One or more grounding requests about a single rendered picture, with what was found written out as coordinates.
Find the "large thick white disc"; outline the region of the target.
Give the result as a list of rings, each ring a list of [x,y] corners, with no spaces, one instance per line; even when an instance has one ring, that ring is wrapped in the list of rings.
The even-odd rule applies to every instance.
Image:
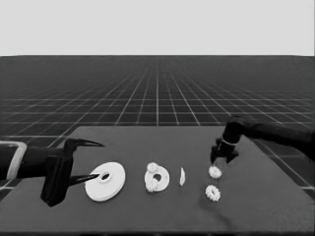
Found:
[[[113,198],[125,184],[126,172],[118,162],[106,162],[98,166],[93,174],[97,177],[85,183],[87,195],[96,202]]]

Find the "white round pinned carrier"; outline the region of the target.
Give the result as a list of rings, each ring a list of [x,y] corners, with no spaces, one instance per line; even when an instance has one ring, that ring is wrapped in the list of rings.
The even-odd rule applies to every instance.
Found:
[[[170,182],[170,176],[169,176],[168,171],[163,166],[160,166],[160,165],[158,165],[157,172],[155,173],[150,173],[146,171],[145,186],[146,186],[146,183],[152,179],[158,180],[158,187],[157,187],[156,192],[164,191]]]

